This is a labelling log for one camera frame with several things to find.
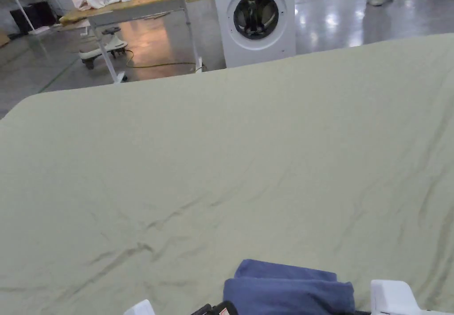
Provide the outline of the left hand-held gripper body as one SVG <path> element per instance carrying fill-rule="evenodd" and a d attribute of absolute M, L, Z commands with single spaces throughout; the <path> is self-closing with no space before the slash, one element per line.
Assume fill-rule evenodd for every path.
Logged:
<path fill-rule="evenodd" d="M 126 310 L 123 315 L 155 315 L 155 312 L 150 301 L 145 299 Z"/>

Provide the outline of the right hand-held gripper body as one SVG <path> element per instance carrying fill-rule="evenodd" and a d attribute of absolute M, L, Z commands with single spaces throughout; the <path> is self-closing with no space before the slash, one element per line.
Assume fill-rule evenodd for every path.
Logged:
<path fill-rule="evenodd" d="M 397 280 L 372 280 L 372 315 L 432 315 L 432 311 L 422 310 L 409 284 Z"/>

